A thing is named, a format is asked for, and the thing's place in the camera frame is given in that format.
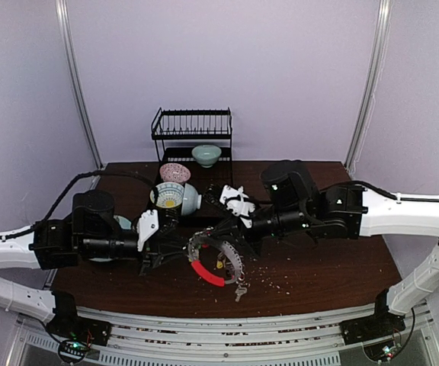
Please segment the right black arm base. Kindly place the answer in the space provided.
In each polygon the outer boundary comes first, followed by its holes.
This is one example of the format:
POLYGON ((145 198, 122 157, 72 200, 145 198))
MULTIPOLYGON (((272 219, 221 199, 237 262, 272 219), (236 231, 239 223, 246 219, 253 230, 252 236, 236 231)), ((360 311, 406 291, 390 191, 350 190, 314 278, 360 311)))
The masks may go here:
POLYGON ((339 323, 346 345, 390 336, 395 329, 405 330, 405 315, 396 315, 389 311, 388 292, 385 289, 377 295, 373 314, 339 323))

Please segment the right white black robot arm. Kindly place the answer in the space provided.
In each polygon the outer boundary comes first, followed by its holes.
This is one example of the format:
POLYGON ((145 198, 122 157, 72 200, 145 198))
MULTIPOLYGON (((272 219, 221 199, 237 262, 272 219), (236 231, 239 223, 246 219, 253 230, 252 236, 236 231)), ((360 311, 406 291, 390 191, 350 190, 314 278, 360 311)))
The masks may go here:
POLYGON ((410 275, 382 292, 382 308, 367 318, 372 336, 383 336, 416 303, 439 287, 439 195, 391 193, 365 181, 319 189, 306 164, 282 160, 260 175, 270 206, 260 207, 243 188, 221 187, 218 201, 238 220, 247 243, 303 231, 313 239, 380 235, 428 236, 438 240, 410 275))

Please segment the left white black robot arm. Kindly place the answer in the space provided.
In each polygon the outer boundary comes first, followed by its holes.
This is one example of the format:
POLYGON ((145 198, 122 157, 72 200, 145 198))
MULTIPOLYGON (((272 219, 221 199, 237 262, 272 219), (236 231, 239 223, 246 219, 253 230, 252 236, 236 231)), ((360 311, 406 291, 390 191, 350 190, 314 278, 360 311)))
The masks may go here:
MULTIPOLYGON (((138 260, 155 268, 159 250, 178 222, 176 210, 146 210, 123 228, 114 216, 114 198, 106 191, 75 194, 72 212, 61 220, 41 220, 20 232, 0 233, 0 269, 59 269, 81 260, 138 260)), ((38 291, 0 279, 0 307, 56 327, 70 339, 85 332, 72 295, 38 291)))

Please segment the large keyring with red grip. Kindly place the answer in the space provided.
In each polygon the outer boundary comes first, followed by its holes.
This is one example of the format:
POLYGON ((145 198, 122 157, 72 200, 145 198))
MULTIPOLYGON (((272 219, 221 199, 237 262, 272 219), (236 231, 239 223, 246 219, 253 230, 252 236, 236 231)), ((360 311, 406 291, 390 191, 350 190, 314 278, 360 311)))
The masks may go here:
POLYGON ((244 279, 244 265, 237 249, 227 240, 214 239, 207 232, 195 233, 187 243, 187 257, 196 274, 216 287, 239 283, 244 279), (214 248, 216 256, 216 270, 224 270, 220 277, 208 270, 201 261, 201 250, 214 248))

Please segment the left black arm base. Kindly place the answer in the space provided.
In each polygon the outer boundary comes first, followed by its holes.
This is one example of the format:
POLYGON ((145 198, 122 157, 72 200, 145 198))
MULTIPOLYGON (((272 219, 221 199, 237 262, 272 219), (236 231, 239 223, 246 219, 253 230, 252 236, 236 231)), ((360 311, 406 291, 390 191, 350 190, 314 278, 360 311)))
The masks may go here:
POLYGON ((106 346, 111 324, 78 315, 75 298, 62 291, 51 291, 55 305, 53 318, 46 322, 46 330, 55 336, 85 344, 106 346))

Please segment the bunch of metal keys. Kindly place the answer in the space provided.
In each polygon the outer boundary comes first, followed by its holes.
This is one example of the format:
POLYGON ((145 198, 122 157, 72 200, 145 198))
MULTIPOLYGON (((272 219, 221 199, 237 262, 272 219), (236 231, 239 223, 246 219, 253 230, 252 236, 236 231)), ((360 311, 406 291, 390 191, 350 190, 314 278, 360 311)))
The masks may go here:
POLYGON ((238 303, 242 296, 246 295, 248 292, 248 285, 244 281, 238 281, 235 290, 235 302, 238 303))

